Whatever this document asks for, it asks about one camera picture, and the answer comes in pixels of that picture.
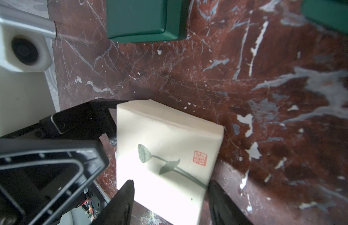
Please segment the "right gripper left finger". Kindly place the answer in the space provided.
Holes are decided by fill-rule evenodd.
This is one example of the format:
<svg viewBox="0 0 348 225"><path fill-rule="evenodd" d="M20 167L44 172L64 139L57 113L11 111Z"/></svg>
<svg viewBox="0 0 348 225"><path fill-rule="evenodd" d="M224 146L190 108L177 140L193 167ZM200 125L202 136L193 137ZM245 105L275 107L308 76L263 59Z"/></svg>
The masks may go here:
<svg viewBox="0 0 348 225"><path fill-rule="evenodd" d="M133 180L127 180L92 225L130 225L134 204Z"/></svg>

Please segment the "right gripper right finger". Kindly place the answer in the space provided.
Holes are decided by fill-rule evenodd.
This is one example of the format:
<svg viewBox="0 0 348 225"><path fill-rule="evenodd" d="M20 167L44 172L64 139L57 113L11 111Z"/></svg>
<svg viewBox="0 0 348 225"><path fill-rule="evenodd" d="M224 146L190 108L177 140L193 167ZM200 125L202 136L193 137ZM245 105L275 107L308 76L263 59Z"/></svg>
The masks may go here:
<svg viewBox="0 0 348 225"><path fill-rule="evenodd" d="M252 225L215 180L209 182L208 200L213 225Z"/></svg>

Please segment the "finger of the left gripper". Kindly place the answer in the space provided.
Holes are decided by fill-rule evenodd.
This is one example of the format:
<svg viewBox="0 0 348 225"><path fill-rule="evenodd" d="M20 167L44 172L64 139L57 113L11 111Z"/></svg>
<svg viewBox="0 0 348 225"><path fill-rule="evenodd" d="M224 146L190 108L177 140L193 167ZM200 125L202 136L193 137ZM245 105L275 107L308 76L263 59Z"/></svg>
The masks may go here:
<svg viewBox="0 0 348 225"><path fill-rule="evenodd" d="M108 164L99 141L0 139L0 225L56 225L77 207L94 218Z"/></svg>
<svg viewBox="0 0 348 225"><path fill-rule="evenodd" d="M106 134L117 145L117 126L110 114L125 100L98 98L57 112L38 123L1 136L1 139L53 139L99 141Z"/></svg>

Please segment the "cream lotus box lid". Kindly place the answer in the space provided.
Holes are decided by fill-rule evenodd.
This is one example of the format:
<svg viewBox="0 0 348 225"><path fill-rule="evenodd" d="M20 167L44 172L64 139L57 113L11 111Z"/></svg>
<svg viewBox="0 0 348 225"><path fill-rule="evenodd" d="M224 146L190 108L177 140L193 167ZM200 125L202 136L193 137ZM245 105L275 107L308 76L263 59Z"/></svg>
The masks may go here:
<svg viewBox="0 0 348 225"><path fill-rule="evenodd" d="M117 188L173 225L197 225L224 127L154 100L117 106Z"/></svg>

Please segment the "green jewelry box left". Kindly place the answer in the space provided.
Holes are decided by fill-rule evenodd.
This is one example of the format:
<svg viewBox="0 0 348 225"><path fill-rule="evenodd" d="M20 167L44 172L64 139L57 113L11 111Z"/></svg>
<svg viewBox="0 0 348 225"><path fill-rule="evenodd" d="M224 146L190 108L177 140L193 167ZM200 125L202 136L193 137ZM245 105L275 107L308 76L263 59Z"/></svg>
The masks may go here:
<svg viewBox="0 0 348 225"><path fill-rule="evenodd" d="M120 43L183 40L189 1L112 0L106 2L107 37Z"/></svg>

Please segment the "green jewelry box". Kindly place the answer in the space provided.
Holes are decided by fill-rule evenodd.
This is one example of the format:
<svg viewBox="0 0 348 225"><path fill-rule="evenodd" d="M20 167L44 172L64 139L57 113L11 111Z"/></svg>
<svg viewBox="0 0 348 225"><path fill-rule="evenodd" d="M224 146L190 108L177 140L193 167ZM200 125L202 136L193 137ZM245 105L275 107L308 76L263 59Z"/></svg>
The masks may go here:
<svg viewBox="0 0 348 225"><path fill-rule="evenodd" d="M112 0L106 2L107 37L120 43L183 40L189 1Z"/></svg>
<svg viewBox="0 0 348 225"><path fill-rule="evenodd" d="M348 35L348 1L304 0L301 12L313 22Z"/></svg>

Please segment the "green jewelry box right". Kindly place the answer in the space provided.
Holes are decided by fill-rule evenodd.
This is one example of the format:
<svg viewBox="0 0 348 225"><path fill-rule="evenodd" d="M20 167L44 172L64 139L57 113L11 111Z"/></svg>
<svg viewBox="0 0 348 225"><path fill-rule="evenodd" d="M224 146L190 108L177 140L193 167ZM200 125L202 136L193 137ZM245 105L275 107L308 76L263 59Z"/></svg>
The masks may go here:
<svg viewBox="0 0 348 225"><path fill-rule="evenodd" d="M301 12L313 22L348 35L348 1L304 0Z"/></svg>

